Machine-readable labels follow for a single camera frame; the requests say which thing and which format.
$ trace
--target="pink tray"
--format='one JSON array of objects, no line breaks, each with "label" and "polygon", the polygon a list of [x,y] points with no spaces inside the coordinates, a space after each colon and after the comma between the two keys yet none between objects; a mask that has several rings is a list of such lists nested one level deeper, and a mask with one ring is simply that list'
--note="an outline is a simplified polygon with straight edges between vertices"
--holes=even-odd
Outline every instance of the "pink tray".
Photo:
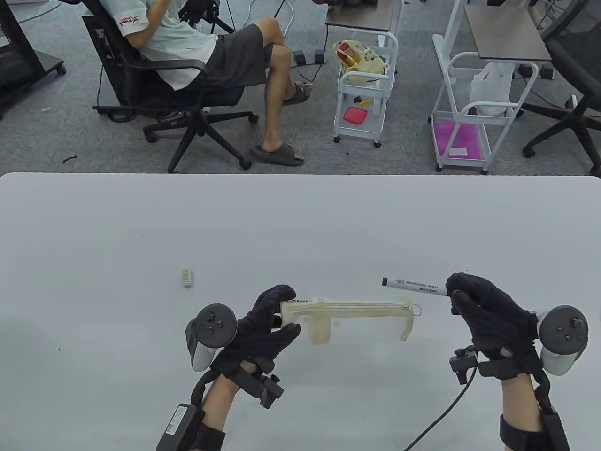
[{"label": "pink tray", "polygon": [[[436,145],[440,156],[445,154],[447,144],[453,134],[455,122],[437,122],[434,124],[434,135],[436,136]],[[453,147],[465,147],[467,155],[448,155],[450,159],[461,160],[483,160],[480,149],[480,140],[478,139],[478,130],[476,124],[461,124]]]}]

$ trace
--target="knee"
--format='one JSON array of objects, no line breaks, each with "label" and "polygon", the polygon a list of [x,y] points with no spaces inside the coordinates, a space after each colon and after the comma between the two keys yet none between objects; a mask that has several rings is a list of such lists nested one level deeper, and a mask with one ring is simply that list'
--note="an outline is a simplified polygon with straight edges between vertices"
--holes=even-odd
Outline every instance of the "knee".
[{"label": "knee", "polygon": [[271,61],[269,66],[276,67],[278,69],[290,68],[290,61],[292,60],[292,54],[287,47],[274,45],[271,53]]},{"label": "knee", "polygon": [[284,34],[279,27],[278,19],[275,17],[266,17],[257,22],[257,26],[263,34],[263,43],[267,44],[283,44]]},{"label": "knee", "polygon": [[266,17],[263,20],[273,36],[282,36],[282,28],[279,25],[278,19],[275,17]]}]

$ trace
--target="chair base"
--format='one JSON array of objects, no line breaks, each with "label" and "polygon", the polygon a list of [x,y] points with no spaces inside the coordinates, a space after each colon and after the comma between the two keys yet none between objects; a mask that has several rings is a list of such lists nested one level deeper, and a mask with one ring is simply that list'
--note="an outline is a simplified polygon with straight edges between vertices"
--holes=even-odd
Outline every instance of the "chair base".
[{"label": "chair base", "polygon": [[147,125],[144,127],[144,136],[146,140],[150,143],[155,143],[158,140],[158,136],[156,132],[162,130],[177,130],[177,129],[186,129],[180,144],[177,146],[177,150],[173,154],[173,158],[171,158],[171,162],[167,167],[167,172],[173,174],[175,172],[175,168],[182,159],[183,155],[186,153],[186,150],[192,143],[192,140],[196,135],[204,136],[208,135],[211,139],[213,139],[217,144],[223,147],[225,150],[230,152],[240,164],[240,168],[244,171],[248,171],[252,162],[247,160],[238,150],[232,146],[223,136],[221,136],[215,128],[211,124],[215,124],[218,122],[224,122],[232,119],[238,119],[241,117],[248,117],[248,121],[251,124],[256,124],[258,122],[258,115],[254,114],[252,111],[239,111],[239,112],[231,112],[231,113],[223,113],[223,114],[203,114],[203,113],[184,113],[181,117],[176,119],[158,122],[156,124]]},{"label": "chair base", "polygon": [[584,115],[588,108],[588,102],[586,100],[587,99],[583,99],[574,110],[569,112],[566,112],[564,109],[524,103],[522,109],[559,121],[548,130],[545,130],[537,137],[531,139],[530,142],[524,146],[522,149],[524,157],[533,157],[535,155],[533,149],[534,146],[554,137],[564,130],[570,129],[574,131],[578,141],[580,141],[580,144],[591,159],[591,162],[593,162],[590,174],[595,177],[601,177],[601,157],[599,156],[599,152],[588,131],[589,129],[601,131],[601,121]]}]

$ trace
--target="white t-shirt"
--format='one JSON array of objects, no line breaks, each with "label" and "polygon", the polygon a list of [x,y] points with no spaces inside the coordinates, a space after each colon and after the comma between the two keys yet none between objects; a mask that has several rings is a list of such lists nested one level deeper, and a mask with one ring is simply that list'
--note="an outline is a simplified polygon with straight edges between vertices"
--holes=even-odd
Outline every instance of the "white t-shirt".
[{"label": "white t-shirt", "polygon": [[[146,11],[156,0],[100,0],[115,19],[124,36],[148,27]],[[140,50],[150,61],[200,60],[206,63],[215,48],[217,35],[203,34],[186,22],[180,22],[179,8],[186,0],[172,0],[154,36]],[[160,77],[175,90],[188,86],[198,69],[158,70]]]}]

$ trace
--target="chair armrest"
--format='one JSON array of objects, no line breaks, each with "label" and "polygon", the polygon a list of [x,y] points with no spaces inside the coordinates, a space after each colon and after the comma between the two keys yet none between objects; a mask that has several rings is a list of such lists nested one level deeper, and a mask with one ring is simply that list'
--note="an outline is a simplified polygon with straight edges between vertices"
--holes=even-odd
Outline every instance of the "chair armrest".
[{"label": "chair armrest", "polygon": [[133,70],[174,70],[174,69],[198,69],[206,72],[206,65],[200,60],[176,60],[176,61],[127,61],[126,64]]}]

